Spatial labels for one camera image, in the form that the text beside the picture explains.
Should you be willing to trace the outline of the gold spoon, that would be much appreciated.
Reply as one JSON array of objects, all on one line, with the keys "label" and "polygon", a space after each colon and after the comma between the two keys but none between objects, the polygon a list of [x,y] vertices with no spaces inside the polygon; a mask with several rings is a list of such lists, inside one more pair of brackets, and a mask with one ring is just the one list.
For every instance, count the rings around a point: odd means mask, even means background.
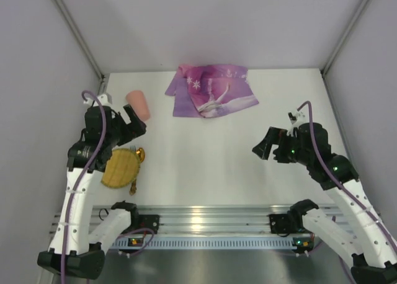
[{"label": "gold spoon", "polygon": [[133,176],[133,180],[131,182],[131,187],[130,187],[130,191],[129,191],[129,194],[131,196],[136,194],[137,177],[138,177],[138,174],[140,172],[141,164],[144,162],[145,157],[146,157],[145,150],[142,147],[136,148],[136,151],[133,151],[133,153],[136,156],[136,165],[135,165],[136,168],[135,168],[135,171],[134,171],[134,176]]}]

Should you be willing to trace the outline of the pink plastic cup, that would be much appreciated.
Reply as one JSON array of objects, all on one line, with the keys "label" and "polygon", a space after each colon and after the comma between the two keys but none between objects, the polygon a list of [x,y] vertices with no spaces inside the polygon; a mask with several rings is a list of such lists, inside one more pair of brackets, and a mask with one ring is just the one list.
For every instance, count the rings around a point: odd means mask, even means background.
[{"label": "pink plastic cup", "polygon": [[150,119],[148,104],[142,91],[131,91],[125,98],[141,121],[146,122]]}]

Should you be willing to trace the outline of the yellow woven round plate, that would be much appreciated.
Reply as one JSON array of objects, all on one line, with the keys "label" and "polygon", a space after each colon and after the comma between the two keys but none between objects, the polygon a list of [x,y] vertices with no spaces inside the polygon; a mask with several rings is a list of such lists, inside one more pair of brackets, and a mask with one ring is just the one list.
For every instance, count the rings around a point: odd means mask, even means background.
[{"label": "yellow woven round plate", "polygon": [[107,161],[102,184],[110,189],[120,189],[132,184],[140,171],[140,160],[132,149],[120,148],[112,151]]}]

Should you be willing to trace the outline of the purple princess placemat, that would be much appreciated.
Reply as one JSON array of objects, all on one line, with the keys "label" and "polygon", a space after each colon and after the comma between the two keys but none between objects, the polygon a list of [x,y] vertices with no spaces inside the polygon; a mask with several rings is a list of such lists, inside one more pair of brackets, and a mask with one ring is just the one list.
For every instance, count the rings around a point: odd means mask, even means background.
[{"label": "purple princess placemat", "polygon": [[223,117],[259,103],[248,69],[232,64],[181,64],[165,94],[174,98],[175,117]]}]

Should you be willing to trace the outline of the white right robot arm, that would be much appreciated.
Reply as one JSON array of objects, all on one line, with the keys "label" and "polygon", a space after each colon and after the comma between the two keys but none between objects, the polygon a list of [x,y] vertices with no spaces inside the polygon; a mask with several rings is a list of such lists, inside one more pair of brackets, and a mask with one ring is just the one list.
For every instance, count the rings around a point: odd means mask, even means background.
[{"label": "white right robot arm", "polygon": [[334,201],[353,233],[344,231],[310,199],[293,204],[278,235],[313,233],[350,268],[356,283],[396,283],[396,239],[371,206],[351,162],[331,150],[319,123],[292,130],[270,127],[253,153],[282,164],[299,163]]}]

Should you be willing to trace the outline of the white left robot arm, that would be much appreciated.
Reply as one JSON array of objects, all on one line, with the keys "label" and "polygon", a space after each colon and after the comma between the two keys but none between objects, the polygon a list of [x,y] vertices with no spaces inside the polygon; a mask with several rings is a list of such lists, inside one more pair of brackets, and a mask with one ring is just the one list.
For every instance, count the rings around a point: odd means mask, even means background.
[{"label": "white left robot arm", "polygon": [[131,142],[146,132],[130,105],[124,105],[130,118],[109,106],[87,109],[85,128],[68,150],[65,199],[55,235],[47,250],[38,255],[40,267],[61,276],[95,280],[104,267],[105,255],[114,241],[139,227],[134,203],[114,203],[108,216],[90,231],[94,195],[100,187],[106,165],[116,146]]}]

